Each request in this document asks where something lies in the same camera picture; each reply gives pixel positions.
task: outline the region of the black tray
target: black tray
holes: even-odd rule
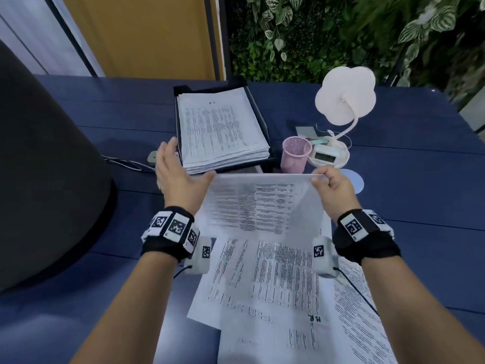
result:
[[[271,149],[271,144],[270,144],[270,136],[268,133],[268,127],[266,126],[266,122],[263,119],[263,116],[261,115],[261,112],[258,109],[258,105],[254,101],[253,95],[251,94],[251,91],[249,90],[249,87],[247,86],[247,83],[243,79],[234,79],[230,81],[226,86],[223,87],[216,87],[216,88],[209,88],[209,89],[201,89],[198,91],[192,91],[189,86],[187,85],[179,85],[174,87],[174,101],[175,101],[175,125],[177,128],[177,139],[179,141],[179,157],[180,157],[180,163],[182,163],[182,153],[181,153],[181,148],[182,148],[182,142],[181,142],[181,135],[180,135],[180,117],[179,117],[179,104],[177,102],[177,97],[182,94],[182,93],[218,93],[218,92],[225,92],[225,91],[231,91],[236,88],[244,88],[246,91],[247,98],[249,99],[249,103],[251,104],[251,107],[253,108],[254,115],[256,116],[256,119],[258,120],[259,126],[261,127],[261,131],[263,132],[264,138],[266,139],[266,142],[270,146],[269,153],[270,156],[264,160],[260,161],[253,161],[253,162],[247,162],[244,164],[239,164],[239,165],[234,165],[234,166],[227,166],[227,167],[221,167],[216,169],[215,171],[217,173],[224,173],[224,172],[230,172],[230,171],[236,171],[236,170],[241,170],[243,168],[248,168],[248,167],[253,167],[253,166],[261,166],[261,169],[263,172],[272,172],[273,167],[277,162],[276,157],[273,155],[273,151]]]

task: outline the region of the yellow wall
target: yellow wall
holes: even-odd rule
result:
[[[64,3],[107,77],[215,79],[204,0]]]

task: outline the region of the flower-shaped lamp head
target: flower-shaped lamp head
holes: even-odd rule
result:
[[[372,111],[375,105],[375,76],[371,69],[363,66],[348,68],[339,66],[324,78],[315,97],[317,110],[333,125],[352,125],[335,137],[348,133],[357,120]]]

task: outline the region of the pen holder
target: pen holder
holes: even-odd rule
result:
[[[311,143],[305,138],[289,137],[283,140],[281,172],[301,174],[305,170],[306,159],[312,151]]]

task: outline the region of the left hand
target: left hand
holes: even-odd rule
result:
[[[162,142],[158,148],[157,185],[165,197],[165,207],[182,207],[195,216],[216,172],[209,171],[198,179],[192,178],[175,156],[176,147],[177,138],[173,137],[168,144]]]

